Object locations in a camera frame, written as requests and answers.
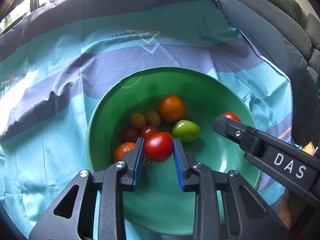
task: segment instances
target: green tomato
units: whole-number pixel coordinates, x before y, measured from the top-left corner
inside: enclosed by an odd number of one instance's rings
[[[172,135],[182,142],[193,142],[200,137],[201,129],[194,122],[181,120],[174,125]]]

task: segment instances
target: blue gripper pad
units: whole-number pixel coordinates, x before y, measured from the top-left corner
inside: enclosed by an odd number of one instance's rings
[[[133,188],[134,189],[136,189],[136,187],[139,185],[139,182],[140,182],[143,159],[144,159],[143,145],[144,145],[144,139],[138,138],[136,142],[136,146],[139,146],[139,149],[137,149],[138,150],[137,160],[133,169]]]
[[[173,156],[174,156],[174,163],[176,165],[176,171],[177,171],[177,176],[178,176],[178,183],[182,191],[185,189],[185,181],[184,181],[184,169],[182,165],[182,160],[181,160],[181,155],[185,156],[184,150],[182,148],[182,144],[180,139],[174,139],[173,140],[174,144],[174,150],[173,150]]]

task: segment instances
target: cherry tomato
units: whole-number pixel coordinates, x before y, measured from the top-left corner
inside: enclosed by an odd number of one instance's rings
[[[122,130],[120,134],[120,141],[125,142],[136,142],[139,137],[139,131],[134,127],[126,127]]]
[[[173,152],[171,135],[167,132],[160,132],[151,136],[144,144],[144,152],[154,162],[166,161]]]
[[[140,137],[143,137],[143,139],[146,141],[151,136],[155,135],[158,132],[159,132],[158,128],[155,127],[154,125],[147,125],[144,128],[142,128]]]
[[[222,115],[237,122],[241,122],[240,118],[235,113],[225,112]]]

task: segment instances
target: green bowl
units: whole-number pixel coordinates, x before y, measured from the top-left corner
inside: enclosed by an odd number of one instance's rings
[[[184,149],[196,161],[211,169],[237,170],[254,187],[260,170],[248,163],[234,142],[213,132],[213,119],[224,112],[236,113],[243,123],[256,127],[242,100],[218,80],[201,72],[180,67],[155,67],[138,71],[115,84],[100,100],[87,132],[87,156],[94,171],[110,166],[120,145],[121,130],[129,126],[131,114],[157,110],[161,97],[176,94],[186,106],[184,119],[200,126],[202,134]],[[162,121],[160,131],[172,131],[174,124]],[[223,218],[221,194],[219,212]],[[134,225],[163,235],[191,235],[195,212],[195,193],[180,190],[173,155],[163,163],[146,163],[135,192],[124,192],[124,215]]]

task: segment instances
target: bowl rim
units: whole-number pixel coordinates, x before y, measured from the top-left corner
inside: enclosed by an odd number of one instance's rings
[[[90,157],[90,139],[91,139],[91,136],[90,136],[90,133],[91,133],[91,130],[92,130],[92,124],[93,124],[93,120],[95,119],[96,117],[96,113],[98,112],[98,109],[100,107],[102,107],[102,103],[105,101],[105,100],[108,100],[117,90],[117,87],[118,86],[121,86],[122,83],[125,83],[128,79],[134,77],[134,76],[139,76],[141,75],[141,73],[152,73],[152,72],[157,72],[157,71],[166,71],[166,72],[180,72],[180,73],[184,73],[185,71],[187,72],[193,72],[194,74],[196,75],[204,75],[204,76],[207,76],[207,78],[210,78],[210,79],[213,79],[215,80],[216,82],[220,83],[220,85],[224,86],[226,89],[228,89],[233,95],[235,95],[240,101],[241,103],[243,104],[243,106],[247,109],[248,113],[250,114],[250,116],[252,117],[252,120],[253,120],[253,123],[254,123],[254,128],[257,128],[257,123],[251,113],[251,111],[249,110],[249,108],[247,107],[247,105],[242,101],[242,99],[236,94],[234,93],[231,89],[229,89],[225,84],[223,84],[220,80],[208,75],[207,73],[203,73],[201,71],[198,71],[198,70],[194,70],[194,69],[190,69],[190,68],[187,68],[187,67],[175,67],[175,66],[155,66],[155,67],[151,67],[151,68],[146,68],[146,69],[142,69],[142,70],[138,70],[122,79],[120,79],[118,82],[116,82],[113,86],[111,86],[108,91],[102,96],[102,98],[99,100],[99,102],[97,103],[94,111],[92,112],[92,115],[91,115],[91,118],[90,118],[90,121],[89,121],[89,124],[88,124],[88,129],[87,129],[87,133],[86,133],[86,143],[85,143],[85,150],[86,150],[86,158],[87,158],[87,162],[88,162],[88,165],[89,165],[89,168],[90,168],[90,171],[92,172],[95,172],[94,168],[93,168],[93,165],[92,165],[92,161],[91,161],[91,157]],[[260,181],[260,177],[261,177],[261,170],[258,169],[259,172],[258,172],[258,175],[257,175],[257,179],[254,183],[254,189],[256,190],[259,186],[259,181]],[[131,219],[128,219],[128,218],[125,218],[127,221],[129,221],[130,223],[132,223],[133,225],[135,226],[138,226],[144,230],[147,230],[149,231],[148,228],[145,228],[143,225],[136,225],[136,223],[133,223]],[[159,233],[159,234],[162,234],[162,235],[167,235],[165,234],[164,232],[159,232],[159,231],[155,231],[153,230],[153,232],[155,233]],[[170,235],[170,236],[185,236],[185,235],[188,235],[188,234],[175,234],[175,235]]]

